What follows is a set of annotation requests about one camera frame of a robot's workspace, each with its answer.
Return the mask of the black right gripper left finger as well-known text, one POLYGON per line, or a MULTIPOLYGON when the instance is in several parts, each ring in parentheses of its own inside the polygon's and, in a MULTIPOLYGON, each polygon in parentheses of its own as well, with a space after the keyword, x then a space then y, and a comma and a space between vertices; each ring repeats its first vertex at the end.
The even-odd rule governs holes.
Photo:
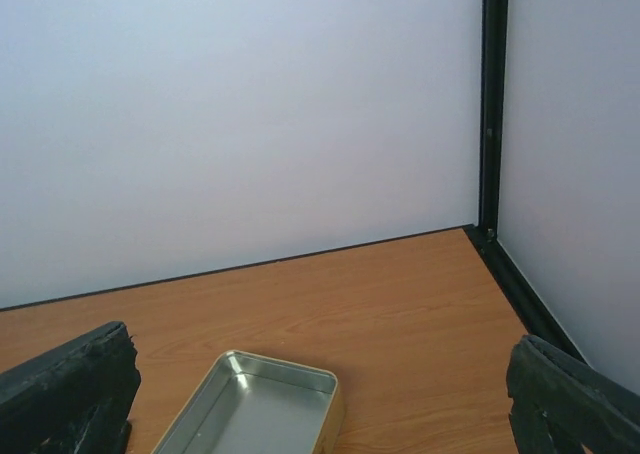
POLYGON ((121 321, 1 374, 3 453, 124 453, 141 384, 137 350, 121 321))

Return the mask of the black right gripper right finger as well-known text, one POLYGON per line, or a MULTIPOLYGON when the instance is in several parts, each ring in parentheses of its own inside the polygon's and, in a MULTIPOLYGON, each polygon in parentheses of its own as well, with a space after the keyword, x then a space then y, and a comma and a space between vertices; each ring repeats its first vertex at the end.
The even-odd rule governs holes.
POLYGON ((520 453, 639 451, 639 396, 537 336, 513 347, 506 385, 520 453))

